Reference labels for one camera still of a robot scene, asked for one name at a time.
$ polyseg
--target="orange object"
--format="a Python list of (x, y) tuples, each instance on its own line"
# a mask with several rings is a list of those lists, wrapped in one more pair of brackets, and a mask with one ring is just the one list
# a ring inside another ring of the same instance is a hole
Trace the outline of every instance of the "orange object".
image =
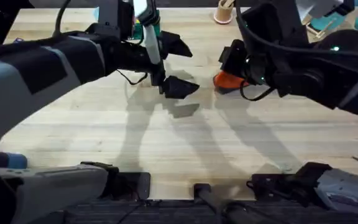
[(219, 72), (213, 78), (215, 90), (220, 94), (230, 93), (249, 85), (247, 82), (243, 83), (243, 81), (243, 78), (239, 78), (224, 71)]

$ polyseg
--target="cable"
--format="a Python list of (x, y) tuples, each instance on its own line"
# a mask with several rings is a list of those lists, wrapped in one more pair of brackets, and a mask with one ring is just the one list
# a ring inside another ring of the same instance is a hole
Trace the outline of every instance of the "cable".
[(144, 32), (143, 32), (143, 26), (140, 28), (141, 32), (142, 32), (142, 35), (140, 37), (140, 41), (138, 43), (136, 43), (136, 45), (140, 45), (143, 43), (144, 41)]
[(127, 185), (127, 187), (129, 188), (129, 190), (131, 190), (131, 198), (132, 198), (132, 196), (133, 196), (133, 193), (135, 192), (135, 194), (136, 194), (136, 200), (141, 201), (142, 199), (140, 198), (140, 195), (139, 195), (137, 189), (135, 190), (135, 189), (129, 184), (128, 181), (126, 182), (126, 185)]
[(53, 32), (52, 37), (56, 37), (60, 34), (62, 34), (60, 32), (60, 25), (62, 23), (62, 17), (63, 17), (63, 13), (65, 12), (68, 4), (70, 3), (71, 0), (65, 0), (65, 2), (63, 3), (63, 5), (61, 6), (61, 8), (59, 9), (59, 13), (57, 14), (56, 17), (56, 23), (55, 23), (55, 31)]
[[(246, 81), (247, 80), (244, 80), (241, 82), (241, 85), (240, 86), (244, 86), (246, 84)], [(264, 91), (261, 95), (255, 97), (255, 98), (248, 98), (245, 96), (244, 94), (244, 88), (240, 88), (240, 94), (241, 96), (244, 98), (244, 99), (247, 99), (249, 101), (258, 101), (258, 100), (261, 100), (263, 98), (265, 98), (267, 95), (271, 94), (271, 92), (273, 92), (275, 90), (275, 88), (273, 87), (270, 87), (268, 90)]]
[(198, 206), (194, 204), (193, 202), (191, 205), (184, 205), (184, 206), (161, 206), (160, 204), (163, 202), (163, 200), (158, 200), (154, 204), (151, 204), (148, 200), (142, 200), (140, 201), (140, 204), (138, 204), (136, 207), (134, 207), (132, 210), (127, 212), (123, 217), (120, 218), (120, 220), (116, 224), (121, 224), (130, 214), (132, 214), (134, 211), (136, 211), (139, 207), (144, 205), (145, 207), (155, 207), (155, 208), (191, 208)]
[(137, 85), (137, 84), (139, 84), (140, 82), (142, 82), (143, 80), (145, 80), (147, 77), (148, 77), (148, 73), (147, 72), (145, 72), (144, 73), (144, 76), (142, 77), (142, 78), (140, 78), (137, 82), (132, 82), (128, 77), (126, 77), (120, 70), (116, 70), (118, 73), (120, 73), (128, 82), (129, 82), (129, 84), (131, 84), (131, 85)]
[(261, 212), (261, 211), (259, 211), (258, 209), (254, 208), (254, 207), (251, 207), (249, 205), (246, 205), (246, 204), (244, 204), (242, 202), (238, 202), (238, 201), (228, 201), (228, 203), (225, 204), (225, 206), (223, 206), (223, 208), (221, 210), (222, 216), (227, 217), (227, 212), (230, 209), (233, 209), (234, 207), (243, 208), (245, 210), (244, 212), (247, 212), (247, 213), (254, 212), (254, 213), (260, 215), (261, 217), (264, 217), (264, 218), (266, 218), (268, 220), (271, 220), (271, 221), (274, 221), (274, 222), (277, 222), (277, 223), (289, 224), (288, 222), (285, 222), (285, 221), (279, 220), (279, 219), (277, 219), (277, 218), (275, 218), (273, 216), (267, 215), (264, 212)]
[(121, 224), (130, 214), (132, 214), (134, 211), (136, 211), (140, 206), (142, 206), (144, 204), (145, 203), (140, 203), (140, 204), (136, 205), (136, 207), (134, 207), (132, 210), (127, 212), (123, 217), (121, 217), (121, 219), (118, 220), (117, 224)]
[(142, 35), (141, 35), (140, 40), (139, 40), (138, 43), (131, 43), (131, 42), (127, 41), (127, 40), (123, 40), (123, 42), (124, 42), (124, 43), (128, 43), (128, 44), (134, 44), (134, 45), (137, 45), (137, 46), (139, 46), (140, 44), (142, 44), (143, 41), (144, 41), (143, 27), (140, 28), (140, 30), (142, 31)]

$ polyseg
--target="blue tape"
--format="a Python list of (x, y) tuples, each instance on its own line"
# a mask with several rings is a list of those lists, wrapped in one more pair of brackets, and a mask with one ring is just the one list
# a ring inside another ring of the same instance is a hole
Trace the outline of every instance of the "blue tape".
[(13, 154), (6, 153), (9, 158), (7, 168), (11, 169), (26, 169), (27, 168), (27, 158), (22, 154)]

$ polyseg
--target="black mat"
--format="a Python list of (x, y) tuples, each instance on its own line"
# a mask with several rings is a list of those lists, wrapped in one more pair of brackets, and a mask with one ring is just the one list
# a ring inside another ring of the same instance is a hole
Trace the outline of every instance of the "black mat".
[[(303, 208), (295, 203), (255, 203), (246, 204), (258, 208), (268, 215), (273, 215), (288, 223), (358, 223), (358, 215), (325, 211), (318, 207)], [(70, 207), (66, 222), (69, 224), (84, 223), (117, 223), (123, 215), (138, 206), (138, 203), (93, 201)], [(215, 214), (207, 207), (193, 205), (191, 201), (164, 201), (158, 207), (141, 206), (130, 214), (122, 224), (213, 224), (218, 223)]]

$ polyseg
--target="wooden tabletop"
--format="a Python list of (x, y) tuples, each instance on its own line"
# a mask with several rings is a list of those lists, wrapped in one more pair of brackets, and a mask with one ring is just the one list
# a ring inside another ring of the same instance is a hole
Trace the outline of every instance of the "wooden tabletop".
[[(6, 43), (50, 37), (57, 9), (23, 9)], [(193, 58), (170, 55), (167, 75), (201, 85), (185, 100), (167, 100), (148, 83), (130, 86), (118, 73), (79, 87), (32, 115), (0, 142), (32, 167), (112, 163), (152, 175), (150, 198), (192, 198), (208, 182), (223, 197), (253, 198), (254, 173), (296, 172), (308, 161), (358, 174), (358, 116), (302, 97), (276, 93), (250, 103), (219, 95), (212, 78), (224, 46), (241, 38), (236, 23), (213, 22), (212, 9), (161, 10), (162, 29), (180, 34)], [(68, 9), (62, 29), (85, 30), (93, 9)], [(133, 80), (141, 75), (127, 72)], [(265, 87), (247, 87), (255, 96)]]

